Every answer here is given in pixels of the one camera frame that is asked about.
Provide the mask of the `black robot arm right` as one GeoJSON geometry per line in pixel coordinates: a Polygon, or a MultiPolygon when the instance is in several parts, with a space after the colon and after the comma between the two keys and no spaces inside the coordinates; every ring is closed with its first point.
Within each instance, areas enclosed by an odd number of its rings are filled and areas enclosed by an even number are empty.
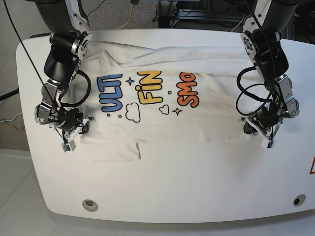
{"type": "Polygon", "coordinates": [[[91,40],[89,19],[80,0],[37,0],[35,5],[50,30],[50,53],[44,65],[48,81],[42,86],[42,100],[35,109],[35,120],[62,131],[63,144],[68,145],[72,133],[86,125],[80,106],[89,96],[91,81],[79,69],[91,40]],[[74,103],[63,103],[70,82],[76,75],[88,83],[84,97],[74,103]]]}

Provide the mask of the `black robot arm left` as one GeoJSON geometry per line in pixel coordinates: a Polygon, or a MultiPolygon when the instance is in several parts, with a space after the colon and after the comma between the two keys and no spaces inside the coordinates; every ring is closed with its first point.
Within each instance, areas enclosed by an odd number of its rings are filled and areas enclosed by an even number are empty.
{"type": "Polygon", "coordinates": [[[243,69],[237,76],[237,87],[261,105],[254,111],[243,113],[244,133],[262,136],[262,146],[271,148],[280,124],[285,118],[299,115],[299,103],[292,92],[292,81],[286,75],[288,60],[281,47],[282,31],[289,23],[301,0],[247,0],[249,16],[243,25],[241,40],[252,67],[243,69]],[[261,98],[241,85],[242,76],[256,70],[264,80],[269,94],[261,98]]]}

